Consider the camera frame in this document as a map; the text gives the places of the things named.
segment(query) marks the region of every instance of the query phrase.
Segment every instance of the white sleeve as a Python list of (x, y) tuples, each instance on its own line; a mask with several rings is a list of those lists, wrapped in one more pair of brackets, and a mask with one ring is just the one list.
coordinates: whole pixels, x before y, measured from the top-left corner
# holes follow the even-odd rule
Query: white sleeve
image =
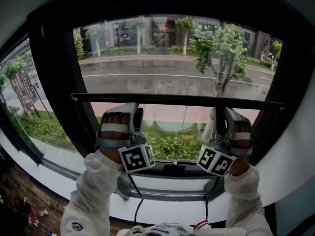
[(225, 176), (225, 191), (231, 195), (226, 220), (227, 228), (244, 228), (247, 235), (272, 235), (257, 190), (258, 184), (258, 170), (252, 165), (240, 176), (233, 177), (230, 174)]
[(62, 236), (109, 235), (110, 195), (117, 188), (122, 166), (96, 151), (84, 159), (87, 168), (76, 181), (61, 221)]

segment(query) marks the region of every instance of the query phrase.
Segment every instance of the banner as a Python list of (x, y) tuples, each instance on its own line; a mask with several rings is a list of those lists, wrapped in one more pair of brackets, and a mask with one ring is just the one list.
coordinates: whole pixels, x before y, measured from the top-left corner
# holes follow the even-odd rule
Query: banner
[(37, 95), (26, 69), (22, 69), (20, 72), (15, 73), (10, 82), (24, 110), (30, 110), (32, 107), (31, 101), (35, 103)]

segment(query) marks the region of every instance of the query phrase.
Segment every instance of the black cable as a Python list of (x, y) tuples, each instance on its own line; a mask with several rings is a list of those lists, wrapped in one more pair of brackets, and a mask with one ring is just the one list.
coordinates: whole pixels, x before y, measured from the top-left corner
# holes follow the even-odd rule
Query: black cable
[(136, 185), (135, 182), (133, 181), (132, 176), (130, 175), (130, 173), (128, 173), (128, 178), (130, 179), (130, 181), (131, 181), (133, 187), (136, 189), (136, 191), (137, 191), (139, 197), (141, 198), (141, 201), (140, 201), (140, 203), (138, 204), (136, 213), (134, 214), (133, 226), (136, 226), (138, 210), (140, 209), (140, 206), (141, 206), (141, 204), (142, 204), (142, 202), (143, 202), (144, 199), (143, 199), (143, 197), (142, 197), (142, 195), (141, 195), (141, 192), (139, 191), (137, 185)]
[(218, 185), (218, 183), (220, 182), (220, 180), (222, 179), (222, 177), (218, 177), (215, 181), (215, 183), (213, 184), (212, 188), (210, 191), (208, 191), (207, 193), (207, 198), (206, 198), (206, 220), (208, 221), (208, 202), (209, 202), (209, 197), (211, 195), (211, 193), (214, 191), (214, 189), (216, 188), (216, 186)]

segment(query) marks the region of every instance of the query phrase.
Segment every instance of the wet road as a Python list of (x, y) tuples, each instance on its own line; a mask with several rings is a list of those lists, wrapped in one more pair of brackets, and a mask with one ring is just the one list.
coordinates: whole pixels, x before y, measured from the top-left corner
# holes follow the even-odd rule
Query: wet road
[[(82, 70), (88, 92), (103, 93), (154, 93), (213, 96), (215, 76), (212, 71), (202, 75), (196, 70), (170, 68), (128, 68), (128, 69), (90, 69)], [(225, 96), (264, 100), (273, 79), (273, 75), (257, 70), (246, 69), (243, 80), (231, 80)], [(39, 84), (39, 95), (46, 95)], [(17, 99), (11, 85), (3, 90), (6, 100)]]

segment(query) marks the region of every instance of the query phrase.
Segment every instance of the hand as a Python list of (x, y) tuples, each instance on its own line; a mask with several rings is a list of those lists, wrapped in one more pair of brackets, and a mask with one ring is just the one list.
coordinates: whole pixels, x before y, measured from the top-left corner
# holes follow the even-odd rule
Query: hand
[[(237, 122), (235, 123), (235, 132), (251, 132), (250, 122)], [(233, 148), (249, 148), (251, 145), (250, 140), (238, 140), (233, 141)], [(250, 167), (250, 164), (247, 161), (247, 157), (238, 157), (230, 168), (230, 173), (233, 176), (239, 176), (245, 173)]]
[[(103, 123), (117, 123), (117, 124), (129, 124), (129, 114), (125, 113), (105, 113)], [(125, 140), (129, 139), (129, 134), (115, 132), (115, 131), (105, 131), (101, 132), (100, 137), (103, 139), (111, 139), (111, 140)], [(100, 148), (100, 152), (105, 155), (110, 160), (121, 163), (122, 160), (120, 158), (118, 149), (116, 148)]]

